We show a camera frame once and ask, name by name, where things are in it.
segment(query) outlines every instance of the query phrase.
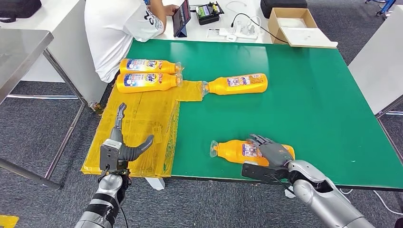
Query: power strip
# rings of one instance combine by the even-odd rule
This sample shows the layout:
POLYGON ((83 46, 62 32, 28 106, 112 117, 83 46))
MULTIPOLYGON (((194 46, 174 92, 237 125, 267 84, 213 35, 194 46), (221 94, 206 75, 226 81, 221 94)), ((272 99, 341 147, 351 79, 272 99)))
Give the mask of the power strip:
POLYGON ((240 39, 257 39, 258 33, 255 31, 253 34, 245 34, 243 29, 247 27, 235 26, 235 28, 220 28, 219 36, 226 37, 228 41, 235 42, 237 38, 240 39))

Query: yellow plastic bag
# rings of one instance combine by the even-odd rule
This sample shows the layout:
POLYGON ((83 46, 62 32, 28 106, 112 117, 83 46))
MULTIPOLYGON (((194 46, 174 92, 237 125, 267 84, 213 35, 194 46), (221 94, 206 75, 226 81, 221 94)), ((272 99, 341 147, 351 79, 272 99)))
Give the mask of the yellow plastic bag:
POLYGON ((202 101, 202 81, 183 81, 181 87, 171 88, 170 91, 175 93, 177 101, 202 101))
POLYGON ((18 222, 17 216, 11 215, 0 215, 0 227, 4 228, 14 228, 18 222))
POLYGON ((138 146, 154 134, 153 145, 136 161, 129 163, 132 177, 169 177, 176 142, 179 102, 172 91, 122 94, 114 87, 81 168, 84 174, 101 174, 100 145, 115 125, 118 106, 127 104, 122 134, 128 146, 138 146))

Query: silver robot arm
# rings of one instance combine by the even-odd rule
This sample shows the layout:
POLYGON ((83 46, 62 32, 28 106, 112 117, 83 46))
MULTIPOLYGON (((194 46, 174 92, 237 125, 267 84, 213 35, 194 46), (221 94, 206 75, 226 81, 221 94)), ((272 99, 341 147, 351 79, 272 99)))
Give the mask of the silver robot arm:
POLYGON ((98 179, 98 190, 76 224, 75 228, 112 228, 121 206, 125 192, 130 186, 128 164, 136 160, 154 141, 149 135, 144 143, 136 147, 126 146, 123 142, 122 119, 126 104, 121 103, 116 115, 115 126, 108 139, 101 145, 99 168, 103 171, 98 179))
POLYGON ((294 194, 330 228, 374 228, 335 184, 312 164, 288 162, 294 194))
POLYGON ((288 179, 294 194, 329 228, 374 228, 335 184, 312 164, 293 160, 281 144, 260 135, 247 139, 259 148, 269 167, 243 164, 242 175, 261 181, 288 179))

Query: floor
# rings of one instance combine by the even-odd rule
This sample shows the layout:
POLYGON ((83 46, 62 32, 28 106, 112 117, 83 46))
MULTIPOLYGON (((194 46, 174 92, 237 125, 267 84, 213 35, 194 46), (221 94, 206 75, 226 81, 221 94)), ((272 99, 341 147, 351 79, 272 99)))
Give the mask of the floor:
MULTIPOLYGON (((308 0, 308 5, 317 25, 339 42, 347 64, 383 22, 374 16, 379 10, 374 2, 308 0)), ((21 82, 14 93, 69 91, 64 84, 21 82)), ((6 99, 0 105, 0 157, 44 175, 78 107, 77 100, 6 99)), ((396 110, 403 111, 403 106, 396 110)), ((52 176, 62 180, 60 190, 0 169, 0 214, 19 216, 18 228, 73 227, 97 188, 97 177, 79 170, 99 120, 89 112, 81 116, 52 176)), ((403 117, 385 116, 382 122, 403 151, 403 117)), ((402 212, 403 193, 379 193, 392 210, 402 212)), ((134 179, 126 195, 124 209, 132 228, 323 227, 299 200, 285 198, 280 186, 167 179, 166 189, 155 191, 144 179, 134 179)), ((392 228, 403 217, 387 211, 372 191, 354 190, 347 197, 376 227, 392 228)), ((120 215, 116 227, 124 227, 120 215)))

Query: plastic bottle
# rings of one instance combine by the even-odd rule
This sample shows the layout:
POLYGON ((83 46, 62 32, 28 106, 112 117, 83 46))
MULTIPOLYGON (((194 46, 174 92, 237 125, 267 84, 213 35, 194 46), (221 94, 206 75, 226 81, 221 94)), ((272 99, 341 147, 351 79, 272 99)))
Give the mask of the plastic bottle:
MULTIPOLYGON (((294 148, 289 145, 282 145, 295 159, 294 148)), ((262 157, 259 148, 248 141, 231 140, 221 143, 212 141, 210 145, 210 157, 216 156, 225 158, 227 161, 234 163, 243 164, 245 162, 249 162, 256 165, 269 166, 269 161, 262 157)))
POLYGON ((212 82, 203 81, 203 96, 208 93, 218 95, 263 93, 268 86, 265 74, 251 74, 234 77, 219 77, 212 82))
POLYGON ((120 62, 121 74, 130 73, 167 73, 180 74, 182 66, 180 62, 170 63, 166 60, 147 60, 125 58, 120 62))
POLYGON ((116 79, 117 90, 121 93, 136 93, 153 90, 167 90, 182 85, 182 75, 165 73, 119 74, 116 79))

